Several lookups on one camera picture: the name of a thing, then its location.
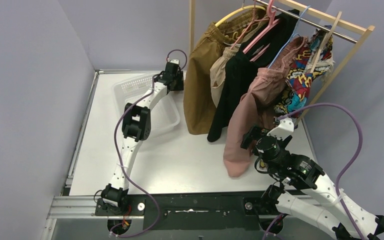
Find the brown shorts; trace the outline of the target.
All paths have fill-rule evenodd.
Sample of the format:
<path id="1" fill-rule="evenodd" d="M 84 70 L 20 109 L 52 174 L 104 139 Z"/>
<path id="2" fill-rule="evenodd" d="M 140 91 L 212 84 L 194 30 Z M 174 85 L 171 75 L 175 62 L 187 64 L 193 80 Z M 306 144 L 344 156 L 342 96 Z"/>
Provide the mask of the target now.
<path id="1" fill-rule="evenodd" d="M 211 96 L 210 68 L 222 56 L 226 45 L 209 33 L 213 23 L 190 53 L 184 80 L 184 118 L 192 135 L 207 134 L 216 111 Z"/>

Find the yellow wire hanger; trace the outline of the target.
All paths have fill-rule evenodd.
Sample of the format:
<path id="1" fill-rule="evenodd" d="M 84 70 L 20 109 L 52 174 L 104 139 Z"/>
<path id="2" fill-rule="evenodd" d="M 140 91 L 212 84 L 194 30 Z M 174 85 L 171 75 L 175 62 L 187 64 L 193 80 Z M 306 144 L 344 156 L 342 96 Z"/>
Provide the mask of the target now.
<path id="1" fill-rule="evenodd" d="M 259 14 L 259 19 L 263 19 L 266 16 L 266 10 L 257 9 L 257 13 Z M 222 17 L 220 20 L 215 21 L 211 25 L 209 33 L 211 33 L 212 36 L 214 36 L 222 44 L 232 44 L 235 42 L 232 38 L 233 33 L 246 28 L 252 19 L 252 15 L 253 11 L 251 8 L 246 8 L 245 10 L 241 10 L 241 8 L 239 8 L 234 10 L 233 12 Z M 258 22 L 255 22 L 249 30 L 254 29 L 257 25 Z"/>

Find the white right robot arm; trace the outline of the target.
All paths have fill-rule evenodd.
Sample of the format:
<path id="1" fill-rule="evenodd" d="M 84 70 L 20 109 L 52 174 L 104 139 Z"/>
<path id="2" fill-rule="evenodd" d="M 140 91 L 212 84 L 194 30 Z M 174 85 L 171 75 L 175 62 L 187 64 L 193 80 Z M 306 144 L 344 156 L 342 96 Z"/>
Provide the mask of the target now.
<path id="1" fill-rule="evenodd" d="M 268 129 L 252 126 L 243 135 L 241 148 L 251 152 L 267 167 L 272 184 L 255 206 L 269 214 L 290 215 L 328 234 L 336 240 L 377 240 L 384 233 L 384 215 L 360 207 L 324 170 L 305 155 L 290 153 L 292 139 L 276 138 Z"/>

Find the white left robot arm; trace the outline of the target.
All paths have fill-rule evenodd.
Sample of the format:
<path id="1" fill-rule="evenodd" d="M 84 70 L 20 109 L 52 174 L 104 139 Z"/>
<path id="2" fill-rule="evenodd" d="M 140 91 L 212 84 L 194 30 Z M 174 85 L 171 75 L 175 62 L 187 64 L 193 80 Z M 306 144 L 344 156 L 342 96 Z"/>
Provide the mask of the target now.
<path id="1" fill-rule="evenodd" d="M 152 110 L 170 92 L 184 89 L 184 72 L 177 59 L 166 63 L 165 69 L 151 78 L 149 89 L 134 102 L 128 102 L 113 134 L 118 157 L 113 175 L 100 193 L 98 209 L 115 215 L 129 211 L 130 174 L 140 146 L 152 131 Z"/>

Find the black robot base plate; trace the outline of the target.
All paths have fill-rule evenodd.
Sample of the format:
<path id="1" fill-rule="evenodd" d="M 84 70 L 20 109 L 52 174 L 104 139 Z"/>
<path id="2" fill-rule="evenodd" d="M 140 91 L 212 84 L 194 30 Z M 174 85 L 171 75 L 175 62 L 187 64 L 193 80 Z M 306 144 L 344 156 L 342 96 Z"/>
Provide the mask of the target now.
<path id="1" fill-rule="evenodd" d="M 257 231 L 267 227 L 267 220 L 257 217 L 277 216 L 272 203 L 264 203 L 263 191 L 208 192 L 127 196 L 126 206 L 114 207 L 99 198 L 95 215 L 109 217 L 109 228 L 123 221 L 132 223 L 138 217 L 142 228 L 162 230 L 224 230 Z"/>

